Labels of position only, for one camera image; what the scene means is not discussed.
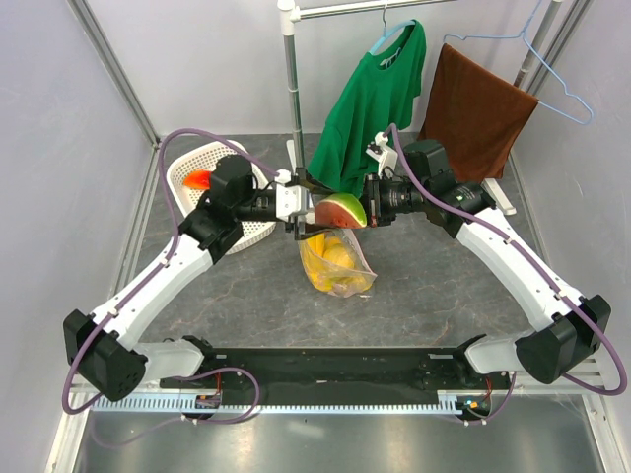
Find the yellow banana bunch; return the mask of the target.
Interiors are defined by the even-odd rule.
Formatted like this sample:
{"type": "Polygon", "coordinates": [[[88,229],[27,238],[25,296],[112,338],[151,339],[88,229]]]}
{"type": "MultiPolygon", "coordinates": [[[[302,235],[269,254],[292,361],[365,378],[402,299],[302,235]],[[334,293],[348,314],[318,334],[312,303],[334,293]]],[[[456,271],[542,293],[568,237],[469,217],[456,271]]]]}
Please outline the yellow banana bunch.
{"type": "Polygon", "coordinates": [[[301,242],[304,261],[311,267],[317,267],[323,261],[325,234],[311,236],[301,242]]]}

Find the red mango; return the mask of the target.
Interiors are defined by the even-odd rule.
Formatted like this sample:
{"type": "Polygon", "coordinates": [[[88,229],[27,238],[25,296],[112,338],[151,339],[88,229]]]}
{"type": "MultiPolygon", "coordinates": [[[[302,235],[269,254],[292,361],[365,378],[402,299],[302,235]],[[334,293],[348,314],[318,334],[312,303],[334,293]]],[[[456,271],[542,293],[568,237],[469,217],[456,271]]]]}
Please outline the red mango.
{"type": "Polygon", "coordinates": [[[209,169],[191,171],[183,180],[183,185],[192,190],[206,191],[211,188],[212,172],[209,169]]]}

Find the watermelon slice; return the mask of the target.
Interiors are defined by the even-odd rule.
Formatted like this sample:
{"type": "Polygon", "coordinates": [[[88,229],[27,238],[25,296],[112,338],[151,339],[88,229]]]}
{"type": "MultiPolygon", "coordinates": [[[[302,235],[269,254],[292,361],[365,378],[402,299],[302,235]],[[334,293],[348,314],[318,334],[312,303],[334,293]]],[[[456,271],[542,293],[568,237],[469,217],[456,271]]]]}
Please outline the watermelon slice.
{"type": "Polygon", "coordinates": [[[362,229],[367,216],[361,202],[349,193],[334,193],[320,200],[314,209],[315,223],[339,229],[362,229]]]}

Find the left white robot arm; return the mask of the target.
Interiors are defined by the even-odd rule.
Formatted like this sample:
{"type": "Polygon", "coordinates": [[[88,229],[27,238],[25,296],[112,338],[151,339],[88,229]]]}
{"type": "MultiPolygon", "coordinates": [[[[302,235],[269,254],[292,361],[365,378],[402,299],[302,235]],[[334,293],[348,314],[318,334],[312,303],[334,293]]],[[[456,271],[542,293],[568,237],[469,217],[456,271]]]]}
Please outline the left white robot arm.
{"type": "Polygon", "coordinates": [[[218,263],[243,238],[247,222],[282,222],[294,230],[307,215],[308,198],[329,196],[332,189],[306,169],[280,169],[267,187],[262,166],[242,154],[199,169],[183,181],[200,196],[167,247],[131,283],[109,301],[85,314],[79,309],[63,321],[70,374],[79,374],[98,396],[120,401],[139,384],[184,377],[205,387],[216,364],[188,339],[143,344],[142,334],[190,282],[218,263]]]}

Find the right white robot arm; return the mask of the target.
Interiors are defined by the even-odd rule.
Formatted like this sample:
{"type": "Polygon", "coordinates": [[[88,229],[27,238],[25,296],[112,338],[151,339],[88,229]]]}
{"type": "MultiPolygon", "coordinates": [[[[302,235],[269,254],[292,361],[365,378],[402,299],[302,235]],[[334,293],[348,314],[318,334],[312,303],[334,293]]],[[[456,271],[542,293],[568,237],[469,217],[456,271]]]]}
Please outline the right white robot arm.
{"type": "Polygon", "coordinates": [[[387,226],[399,214],[424,213],[492,271],[528,320],[526,331],[480,335],[463,343],[463,356],[451,365],[458,385],[474,387],[490,372],[514,370],[551,384],[598,350],[598,334],[611,315],[609,303],[600,295],[584,297],[556,275],[481,184],[456,180],[439,142],[406,146],[403,156],[411,173],[402,177],[394,172],[398,154],[384,134],[376,135],[366,153],[378,163],[365,178],[361,198],[369,226],[387,226]]]}

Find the pale yellow pear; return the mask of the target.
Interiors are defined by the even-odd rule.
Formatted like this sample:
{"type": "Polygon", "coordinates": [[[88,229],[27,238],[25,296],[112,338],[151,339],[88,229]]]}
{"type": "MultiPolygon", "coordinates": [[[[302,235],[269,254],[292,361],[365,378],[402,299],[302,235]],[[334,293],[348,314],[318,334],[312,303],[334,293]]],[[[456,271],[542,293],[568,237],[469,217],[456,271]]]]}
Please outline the pale yellow pear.
{"type": "Polygon", "coordinates": [[[355,263],[349,250],[342,244],[337,243],[329,246],[323,254],[323,259],[330,264],[346,269],[354,269],[355,263]]]}

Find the clear zip top bag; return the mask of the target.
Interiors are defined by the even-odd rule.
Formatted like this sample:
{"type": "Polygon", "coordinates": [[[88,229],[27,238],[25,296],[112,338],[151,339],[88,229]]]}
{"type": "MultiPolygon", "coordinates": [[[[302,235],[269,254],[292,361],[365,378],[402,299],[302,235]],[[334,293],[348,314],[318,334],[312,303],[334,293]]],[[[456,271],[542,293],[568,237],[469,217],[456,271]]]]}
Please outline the clear zip top bag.
{"type": "Polygon", "coordinates": [[[331,296],[348,298],[364,293],[377,278],[352,230],[312,236],[299,242],[299,251],[312,286],[331,296]]]}

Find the yellow mango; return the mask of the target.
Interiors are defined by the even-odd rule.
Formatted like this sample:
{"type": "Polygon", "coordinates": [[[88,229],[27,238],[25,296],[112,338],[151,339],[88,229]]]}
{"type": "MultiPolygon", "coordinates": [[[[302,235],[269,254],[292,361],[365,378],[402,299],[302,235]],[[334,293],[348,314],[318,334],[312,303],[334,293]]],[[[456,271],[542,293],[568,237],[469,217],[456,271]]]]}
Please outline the yellow mango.
{"type": "Polygon", "coordinates": [[[315,273],[312,283],[325,293],[334,296],[348,298],[350,296],[368,291],[376,275],[364,271],[324,271],[315,273]]]}

